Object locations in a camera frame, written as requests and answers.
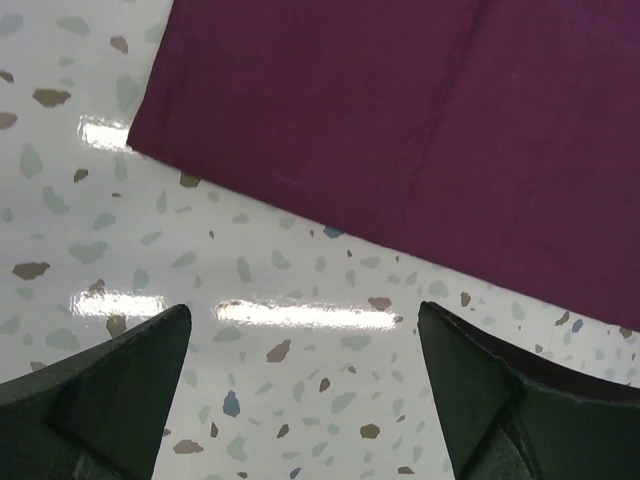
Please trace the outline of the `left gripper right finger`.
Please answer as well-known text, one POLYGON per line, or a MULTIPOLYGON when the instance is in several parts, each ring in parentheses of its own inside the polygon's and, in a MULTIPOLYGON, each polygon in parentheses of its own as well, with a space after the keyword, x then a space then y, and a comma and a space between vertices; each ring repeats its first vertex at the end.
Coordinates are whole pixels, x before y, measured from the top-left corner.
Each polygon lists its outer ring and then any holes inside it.
POLYGON ((639 391, 539 357, 434 302, 418 331, 457 479, 636 479, 639 391))

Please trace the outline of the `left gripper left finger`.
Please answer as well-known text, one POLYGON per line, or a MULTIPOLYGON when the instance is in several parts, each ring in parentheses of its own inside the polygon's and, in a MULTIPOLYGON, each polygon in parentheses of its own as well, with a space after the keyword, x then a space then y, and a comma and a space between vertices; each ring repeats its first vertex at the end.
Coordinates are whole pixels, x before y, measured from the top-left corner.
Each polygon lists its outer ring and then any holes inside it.
POLYGON ((191 329, 175 305, 2 383, 2 478, 151 478, 191 329))

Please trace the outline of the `purple cloth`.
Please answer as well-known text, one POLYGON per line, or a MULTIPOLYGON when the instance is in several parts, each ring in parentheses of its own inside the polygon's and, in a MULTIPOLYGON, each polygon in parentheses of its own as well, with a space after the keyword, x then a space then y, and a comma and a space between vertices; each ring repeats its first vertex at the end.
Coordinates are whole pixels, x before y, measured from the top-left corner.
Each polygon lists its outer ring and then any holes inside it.
POLYGON ((635 1, 177 1, 127 143, 639 326, 635 1))

